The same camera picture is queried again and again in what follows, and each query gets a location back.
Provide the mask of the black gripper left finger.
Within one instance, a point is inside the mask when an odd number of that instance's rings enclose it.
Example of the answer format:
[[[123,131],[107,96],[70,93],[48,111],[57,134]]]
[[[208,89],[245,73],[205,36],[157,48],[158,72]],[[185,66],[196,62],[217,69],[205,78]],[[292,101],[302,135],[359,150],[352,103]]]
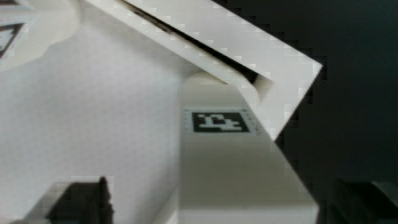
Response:
[[[11,224],[114,224],[109,181],[57,182],[22,219]]]

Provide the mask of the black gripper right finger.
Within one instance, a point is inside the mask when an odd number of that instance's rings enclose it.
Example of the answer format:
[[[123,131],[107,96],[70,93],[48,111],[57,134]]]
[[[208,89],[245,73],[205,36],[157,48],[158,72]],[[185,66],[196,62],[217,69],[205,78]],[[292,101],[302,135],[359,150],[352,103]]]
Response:
[[[398,184],[338,180],[329,224],[398,224]]]

